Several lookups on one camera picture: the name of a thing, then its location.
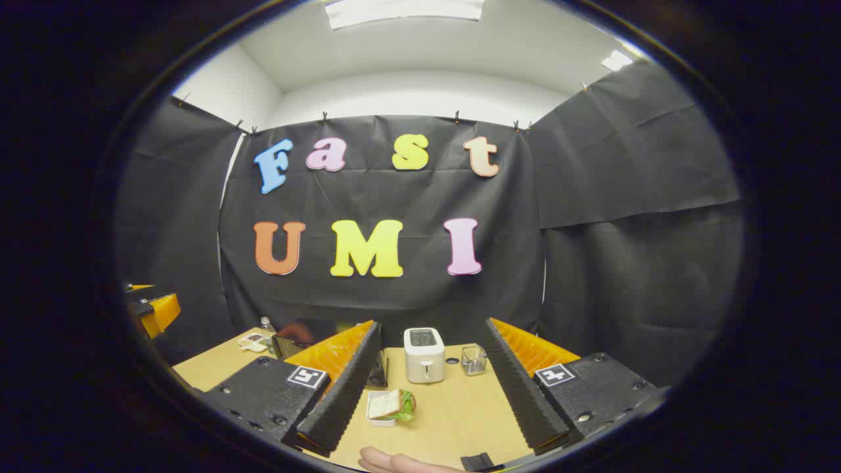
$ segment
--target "foam letter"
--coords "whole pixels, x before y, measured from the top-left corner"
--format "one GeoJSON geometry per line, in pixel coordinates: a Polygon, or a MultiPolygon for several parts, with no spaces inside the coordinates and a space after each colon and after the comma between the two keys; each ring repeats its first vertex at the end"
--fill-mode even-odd
{"type": "Polygon", "coordinates": [[[476,274],[482,270],[482,265],[476,261],[473,253],[473,229],[478,225],[474,219],[451,219],[444,222],[452,244],[452,263],[447,266],[449,274],[476,274]]]}
{"type": "Polygon", "coordinates": [[[288,221],[283,224],[286,231],[286,259],[278,261],[272,255],[272,239],[278,224],[271,221],[261,221],[254,224],[257,241],[254,245],[254,258],[257,266],[269,274],[289,274],[298,267],[298,255],[301,248],[301,232],[306,225],[299,221],[288,221]]]}
{"type": "Polygon", "coordinates": [[[470,150],[470,167],[473,172],[484,178],[492,178],[500,171],[500,167],[491,164],[489,152],[496,152],[496,145],[489,145],[484,136],[476,136],[464,142],[464,149],[470,150]]]}
{"type": "Polygon", "coordinates": [[[280,187],[280,184],[286,182],[286,176],[279,173],[278,168],[281,171],[286,171],[286,168],[289,166],[289,159],[286,158],[284,151],[291,149],[292,141],[283,140],[254,158],[254,162],[260,165],[260,174],[263,176],[263,187],[261,190],[264,194],[272,192],[274,189],[280,187]]]}
{"type": "Polygon", "coordinates": [[[375,277],[399,278],[403,275],[403,269],[397,262],[397,236],[403,230],[403,224],[399,221],[380,221],[367,241],[355,221],[339,220],[333,224],[332,229],[336,233],[336,265],[330,268],[330,274],[353,276],[349,261],[353,258],[357,271],[364,276],[376,256],[377,262],[371,268],[371,274],[375,277]]]}
{"type": "Polygon", "coordinates": [[[394,140],[394,150],[391,162],[397,169],[421,169],[429,162],[429,155],[424,148],[429,146],[429,140],[423,135],[401,135],[394,140]]]}
{"type": "Polygon", "coordinates": [[[315,151],[307,156],[307,167],[310,169],[324,169],[338,171],[345,167],[345,150],[347,143],[341,138],[325,138],[313,145],[315,151]]]}

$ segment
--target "lettuce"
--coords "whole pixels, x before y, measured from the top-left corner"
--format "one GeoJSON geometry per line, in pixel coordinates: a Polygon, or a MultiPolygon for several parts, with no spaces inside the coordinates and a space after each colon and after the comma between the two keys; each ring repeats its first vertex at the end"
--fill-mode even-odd
{"type": "Polygon", "coordinates": [[[408,391],[403,391],[401,400],[403,401],[403,408],[400,409],[400,412],[396,412],[394,414],[391,414],[390,416],[383,417],[383,419],[398,419],[404,422],[408,422],[415,418],[415,410],[412,408],[412,393],[408,391]]]}

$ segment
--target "wooden table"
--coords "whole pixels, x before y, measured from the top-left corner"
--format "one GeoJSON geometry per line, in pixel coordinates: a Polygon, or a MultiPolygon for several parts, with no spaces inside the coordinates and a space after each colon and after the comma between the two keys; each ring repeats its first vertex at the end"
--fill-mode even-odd
{"type": "MultiPolygon", "coordinates": [[[[241,351],[236,341],[241,335],[211,348],[174,367],[188,383],[207,391],[268,351],[241,351]]],[[[446,347],[445,356],[461,359],[462,347],[446,347]]],[[[415,419],[397,422],[396,427],[374,427],[365,418],[368,403],[366,389],[359,399],[339,447],[328,461],[360,470],[359,450],[369,445],[387,454],[407,454],[421,461],[463,469],[461,457],[487,453],[495,464],[532,454],[514,418],[505,393],[488,362],[483,375],[465,376],[461,364],[447,364],[444,381],[416,385],[406,379],[405,353],[402,348],[386,348],[389,357],[389,387],[412,391],[417,400],[415,419]]],[[[324,459],[317,454],[316,458],[324,459]]]]}

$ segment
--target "sandwich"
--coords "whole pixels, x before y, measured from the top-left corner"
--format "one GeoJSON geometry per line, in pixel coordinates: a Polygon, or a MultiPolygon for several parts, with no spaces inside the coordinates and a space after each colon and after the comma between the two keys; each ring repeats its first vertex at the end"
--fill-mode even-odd
{"type": "Polygon", "coordinates": [[[417,401],[412,393],[395,389],[386,396],[380,396],[371,400],[368,407],[368,418],[377,421],[399,419],[410,421],[415,418],[417,401]]]}

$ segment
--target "blue foam letter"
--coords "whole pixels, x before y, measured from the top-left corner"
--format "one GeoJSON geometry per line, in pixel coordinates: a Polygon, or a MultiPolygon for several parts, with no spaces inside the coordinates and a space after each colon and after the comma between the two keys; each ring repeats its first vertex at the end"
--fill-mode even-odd
{"type": "Polygon", "coordinates": [[[274,189],[280,187],[280,184],[286,182],[286,176],[278,172],[286,171],[289,166],[289,159],[286,158],[284,151],[292,149],[292,141],[290,139],[283,140],[277,145],[265,150],[254,158],[254,162],[260,165],[260,174],[263,176],[262,192],[268,194],[274,189]]]}

